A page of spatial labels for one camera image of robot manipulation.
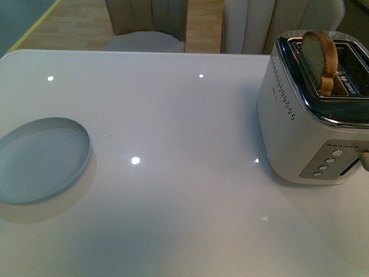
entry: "white toaster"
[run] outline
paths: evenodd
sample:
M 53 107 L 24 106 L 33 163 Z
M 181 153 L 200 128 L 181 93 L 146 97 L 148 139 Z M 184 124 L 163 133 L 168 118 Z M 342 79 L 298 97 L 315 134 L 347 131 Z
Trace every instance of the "white toaster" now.
M 320 96 L 300 53 L 305 32 L 277 38 L 257 99 L 259 124 L 280 177 L 338 185 L 363 166 L 369 171 L 368 50 L 351 36 L 329 32 L 345 89 Z

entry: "round plate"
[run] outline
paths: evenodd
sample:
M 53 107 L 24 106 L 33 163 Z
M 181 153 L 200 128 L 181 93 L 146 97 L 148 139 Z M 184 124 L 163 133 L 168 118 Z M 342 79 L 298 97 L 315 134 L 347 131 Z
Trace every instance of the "round plate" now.
M 25 124 L 0 140 L 0 200 L 50 197 L 77 180 L 89 156 L 89 136 L 77 122 L 45 118 Z

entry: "toaster lever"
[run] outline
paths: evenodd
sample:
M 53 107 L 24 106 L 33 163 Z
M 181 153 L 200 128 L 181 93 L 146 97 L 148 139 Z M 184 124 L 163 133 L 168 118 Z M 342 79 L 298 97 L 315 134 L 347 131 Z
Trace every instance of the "toaster lever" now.
M 369 171 L 369 152 L 364 152 L 359 155 L 359 159 L 362 163 L 362 166 L 366 171 Z

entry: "wooden floor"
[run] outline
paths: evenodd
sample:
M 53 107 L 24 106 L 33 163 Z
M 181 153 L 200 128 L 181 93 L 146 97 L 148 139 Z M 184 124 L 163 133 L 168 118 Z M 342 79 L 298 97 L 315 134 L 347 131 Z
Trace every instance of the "wooden floor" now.
M 189 53 L 219 53 L 224 0 L 189 0 Z M 18 49 L 101 50 L 112 38 L 104 0 L 61 0 Z

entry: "toast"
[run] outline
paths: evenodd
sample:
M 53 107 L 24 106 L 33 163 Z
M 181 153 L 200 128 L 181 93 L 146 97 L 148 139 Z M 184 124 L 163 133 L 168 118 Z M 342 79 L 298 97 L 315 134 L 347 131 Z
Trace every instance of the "toast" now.
M 320 95 L 331 95 L 338 67 L 334 41 L 324 32 L 309 31 L 303 36 L 301 52 L 318 84 L 317 92 Z

